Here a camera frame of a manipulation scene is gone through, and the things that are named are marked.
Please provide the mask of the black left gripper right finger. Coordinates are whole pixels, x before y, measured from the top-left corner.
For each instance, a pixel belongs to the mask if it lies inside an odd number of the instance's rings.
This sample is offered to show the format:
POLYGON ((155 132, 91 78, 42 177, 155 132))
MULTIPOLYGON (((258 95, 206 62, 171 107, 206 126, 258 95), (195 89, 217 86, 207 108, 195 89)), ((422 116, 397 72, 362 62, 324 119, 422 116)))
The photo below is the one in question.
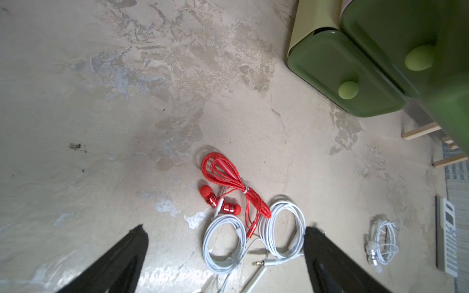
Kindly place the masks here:
POLYGON ((320 229, 306 227, 304 255, 315 293, 387 293, 320 229))

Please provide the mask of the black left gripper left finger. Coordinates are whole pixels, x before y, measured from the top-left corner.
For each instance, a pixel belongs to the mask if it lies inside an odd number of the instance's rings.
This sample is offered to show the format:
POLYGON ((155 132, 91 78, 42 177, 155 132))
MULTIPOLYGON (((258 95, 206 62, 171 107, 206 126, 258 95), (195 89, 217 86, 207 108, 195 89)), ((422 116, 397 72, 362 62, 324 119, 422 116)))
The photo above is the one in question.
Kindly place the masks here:
POLYGON ((133 293, 149 246, 142 225, 133 228, 60 293, 133 293))

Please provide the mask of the white earphones left coil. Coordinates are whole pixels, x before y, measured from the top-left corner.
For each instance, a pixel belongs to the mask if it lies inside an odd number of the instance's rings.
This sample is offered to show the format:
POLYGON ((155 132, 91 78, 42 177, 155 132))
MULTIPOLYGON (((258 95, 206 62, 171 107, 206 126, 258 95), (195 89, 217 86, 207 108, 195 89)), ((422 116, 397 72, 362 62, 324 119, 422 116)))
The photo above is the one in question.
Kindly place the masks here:
POLYGON ((223 277, 219 293, 223 293, 231 274, 242 264, 247 252, 247 237, 241 220, 232 215, 215 217, 203 236, 202 256, 206 268, 216 277, 223 277))

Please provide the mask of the white earphones middle coil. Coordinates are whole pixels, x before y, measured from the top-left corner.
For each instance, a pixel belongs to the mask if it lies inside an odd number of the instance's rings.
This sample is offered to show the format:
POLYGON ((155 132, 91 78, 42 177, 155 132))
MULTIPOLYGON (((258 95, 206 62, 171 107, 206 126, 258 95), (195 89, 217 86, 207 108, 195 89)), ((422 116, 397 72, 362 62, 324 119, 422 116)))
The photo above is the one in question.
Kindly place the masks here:
POLYGON ((287 198, 278 198, 270 206, 272 217, 259 223, 259 238, 267 252, 265 259, 254 262, 258 270, 243 288, 252 293, 268 267, 281 266, 304 256, 306 220, 300 207, 287 198))

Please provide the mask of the white calculator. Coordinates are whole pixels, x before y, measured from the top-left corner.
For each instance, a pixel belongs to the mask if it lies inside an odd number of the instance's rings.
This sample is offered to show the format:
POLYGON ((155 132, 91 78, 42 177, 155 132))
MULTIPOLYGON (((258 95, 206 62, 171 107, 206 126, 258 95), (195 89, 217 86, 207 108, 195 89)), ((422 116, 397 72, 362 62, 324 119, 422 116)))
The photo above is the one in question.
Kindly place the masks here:
POLYGON ((458 277, 456 210, 445 197, 436 197, 437 268, 453 278, 458 277))

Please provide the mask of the white earphones coil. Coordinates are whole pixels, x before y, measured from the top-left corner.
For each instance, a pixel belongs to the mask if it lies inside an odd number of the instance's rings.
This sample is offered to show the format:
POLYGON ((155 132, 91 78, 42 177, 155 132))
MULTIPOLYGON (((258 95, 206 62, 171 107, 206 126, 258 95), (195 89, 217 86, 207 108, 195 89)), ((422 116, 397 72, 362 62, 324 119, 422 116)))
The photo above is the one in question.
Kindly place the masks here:
POLYGON ((267 252, 265 259, 254 262, 258 270, 243 288, 252 293, 268 267, 281 266, 304 256, 306 220, 300 207, 287 198, 278 198, 270 206, 272 217, 259 223, 259 238, 267 252))
POLYGON ((203 236, 202 256, 206 268, 216 277, 223 277, 219 293, 223 293, 231 274, 242 264, 247 252, 247 237, 241 220, 232 215, 215 217, 203 236))

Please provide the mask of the green drawer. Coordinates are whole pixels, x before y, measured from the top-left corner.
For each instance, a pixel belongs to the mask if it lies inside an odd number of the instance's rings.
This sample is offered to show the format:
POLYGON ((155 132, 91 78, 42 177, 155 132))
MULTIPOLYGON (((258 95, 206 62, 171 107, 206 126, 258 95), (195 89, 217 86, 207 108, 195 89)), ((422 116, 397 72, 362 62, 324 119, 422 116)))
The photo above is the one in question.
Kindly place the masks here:
POLYGON ((404 108, 404 94, 341 31, 307 35, 288 56, 289 69, 337 106, 356 117, 404 108))
POLYGON ((352 1, 341 28, 468 152, 467 1, 352 1))

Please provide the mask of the white earphones right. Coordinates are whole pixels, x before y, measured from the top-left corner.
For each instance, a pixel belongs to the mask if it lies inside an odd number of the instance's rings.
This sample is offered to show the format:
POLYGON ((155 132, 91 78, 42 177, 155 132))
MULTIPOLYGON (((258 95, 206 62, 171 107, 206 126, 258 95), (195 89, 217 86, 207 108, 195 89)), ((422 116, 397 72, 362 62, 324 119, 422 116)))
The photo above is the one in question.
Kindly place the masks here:
POLYGON ((382 273, 383 267, 388 266, 399 253, 395 222, 377 218, 371 224, 370 238, 365 245, 368 263, 377 273, 382 273))

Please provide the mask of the green drawer cabinet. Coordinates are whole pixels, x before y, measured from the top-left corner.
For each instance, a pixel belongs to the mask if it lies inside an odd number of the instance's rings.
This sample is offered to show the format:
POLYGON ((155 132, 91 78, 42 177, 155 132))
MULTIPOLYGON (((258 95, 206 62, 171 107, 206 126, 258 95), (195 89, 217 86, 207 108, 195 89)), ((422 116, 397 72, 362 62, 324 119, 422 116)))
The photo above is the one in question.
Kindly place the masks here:
POLYGON ((340 30, 341 16, 351 2, 352 0, 299 0, 287 58, 292 49, 308 35, 321 29, 340 30))

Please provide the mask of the red earphones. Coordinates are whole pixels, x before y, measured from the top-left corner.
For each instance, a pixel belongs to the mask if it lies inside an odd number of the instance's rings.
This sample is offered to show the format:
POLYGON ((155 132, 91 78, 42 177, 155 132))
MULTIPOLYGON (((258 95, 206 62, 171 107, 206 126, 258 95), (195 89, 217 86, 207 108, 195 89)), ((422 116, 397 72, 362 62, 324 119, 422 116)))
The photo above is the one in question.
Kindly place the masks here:
POLYGON ((222 197, 237 190, 246 199, 245 224, 246 236, 251 238, 260 222, 261 217, 270 219, 272 213, 266 202, 241 178, 236 166, 223 154, 213 152, 206 155, 201 163, 204 177, 211 183, 227 188, 222 197))

